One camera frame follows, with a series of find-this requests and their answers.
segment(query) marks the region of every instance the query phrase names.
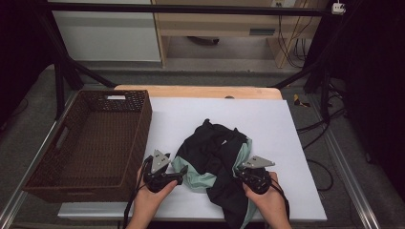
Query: white tabletop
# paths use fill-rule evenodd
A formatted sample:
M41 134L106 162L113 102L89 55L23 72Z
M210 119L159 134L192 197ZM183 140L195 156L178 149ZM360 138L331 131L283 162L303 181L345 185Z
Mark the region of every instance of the white tabletop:
M287 102L267 99L151 97L152 122L145 157L155 149L173 159L183 141L209 118L213 124L238 128L252 139L252 156L276 163L277 172L294 221L326 220ZM168 173L173 172L169 166ZM63 203L61 218L122 219L126 203ZM157 220L224 220L221 207L211 203L205 191L177 186L155 215ZM253 220L263 220L257 212Z

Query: wicker basket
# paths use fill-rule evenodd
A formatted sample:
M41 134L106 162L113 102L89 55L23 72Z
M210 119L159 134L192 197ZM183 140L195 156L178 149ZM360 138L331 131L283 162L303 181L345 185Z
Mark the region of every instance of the wicker basket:
M48 202L128 201L145 153L147 91L80 91L23 188Z

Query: floor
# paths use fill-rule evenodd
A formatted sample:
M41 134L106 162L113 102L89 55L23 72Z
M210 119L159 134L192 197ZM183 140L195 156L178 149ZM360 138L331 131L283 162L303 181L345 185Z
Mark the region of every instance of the floor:
M299 69L286 65L283 69L274 66L274 59L263 38L221 38L218 45L205 41L196 41L187 37L171 40L168 62L164 69L156 67L127 69L92 67L98 73L121 84L163 84L163 85L218 85L253 86L273 85ZM293 57L295 63L303 62ZM94 81L84 78L88 84ZM306 127L319 119L310 96L304 94L299 80L281 92L288 102L291 115L297 128ZM42 141L53 125L55 112L55 91L53 71L43 72L27 94L21 106L11 118L6 129L0 133L0 207L3 209L18 187L19 180L39 149ZM294 104L294 95L299 95L303 103L312 103L311 107ZM330 113L344 107L337 96L330 99ZM358 142L358 136L352 129L350 117L340 115L330 124L336 141L364 191L380 228L405 228L405 205L396 194L390 182L378 165L369 164L364 158L364 150ZM300 134L304 145L318 137L322 129L318 128ZM319 197L324 205L328 220L325 222L293 222L293 228L362 228L363 222L357 214L342 174L337 169L330 148L321 137L305 150L307 158L324 165L333 177L333 185L327 191L320 191ZM330 176L324 168L309 163L318 189L330 185ZM117 228L115 221L71 221L59 219L57 211L60 204L48 204L41 199L28 195L14 219L15 228ZM262 224L250 224L248 228L263 228ZM164 227L178 228L226 228L224 224L207 223L166 223ZM152 223L151 228L161 228L161 224Z

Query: finger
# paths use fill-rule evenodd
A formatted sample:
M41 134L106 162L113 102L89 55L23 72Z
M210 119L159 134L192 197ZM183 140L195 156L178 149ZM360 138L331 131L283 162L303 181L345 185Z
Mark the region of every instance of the finger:
M143 186L143 184L144 184L143 177L140 177L141 172L142 172L142 167L140 167L138 169L138 174L137 174L137 183L139 182L139 179L140 179L140 186L139 187Z
M276 182L278 182L278 177L277 174L275 172L268 172L270 174L270 177L272 179L274 179Z
M173 189L175 189L177 184L178 182L176 180L173 180L170 183L166 184L166 186L164 186L164 188L160 190L159 193L167 197L167 195L169 195L173 191Z
M244 187L245 192L249 191L250 188L246 184L242 183L242 186Z

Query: black cloth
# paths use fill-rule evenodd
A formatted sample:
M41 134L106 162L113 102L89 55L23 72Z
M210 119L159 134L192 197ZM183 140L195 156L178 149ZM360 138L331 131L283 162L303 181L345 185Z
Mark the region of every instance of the black cloth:
M241 152L246 144L249 144L249 139L237 129L229 130L223 125L211 124L206 119L183 142L176 154L176 157L190 163L198 174L216 176L212 187L206 188L206 193L211 202L223 208L224 219L231 228L243 228L245 221L251 219L246 214L252 204L245 196L241 181L233 173L237 160L245 160L249 155L249 152Z

